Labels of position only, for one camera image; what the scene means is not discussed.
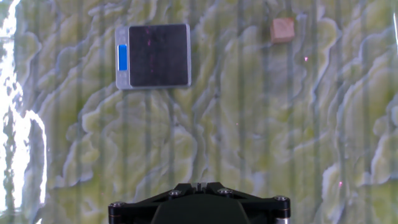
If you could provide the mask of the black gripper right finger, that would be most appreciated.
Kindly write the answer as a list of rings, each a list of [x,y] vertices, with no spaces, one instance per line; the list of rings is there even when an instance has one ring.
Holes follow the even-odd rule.
[[[217,214],[231,218],[232,223],[290,224],[290,199],[283,195],[260,198],[225,187],[219,182],[202,183],[201,192],[214,199]]]

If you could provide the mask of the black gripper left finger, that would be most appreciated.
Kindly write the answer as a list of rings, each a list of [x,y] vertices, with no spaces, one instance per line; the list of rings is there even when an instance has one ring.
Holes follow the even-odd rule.
[[[169,200],[201,191],[201,183],[178,184],[171,190],[137,203],[113,202],[108,205],[108,223],[132,223],[137,217],[152,219],[157,209]]]

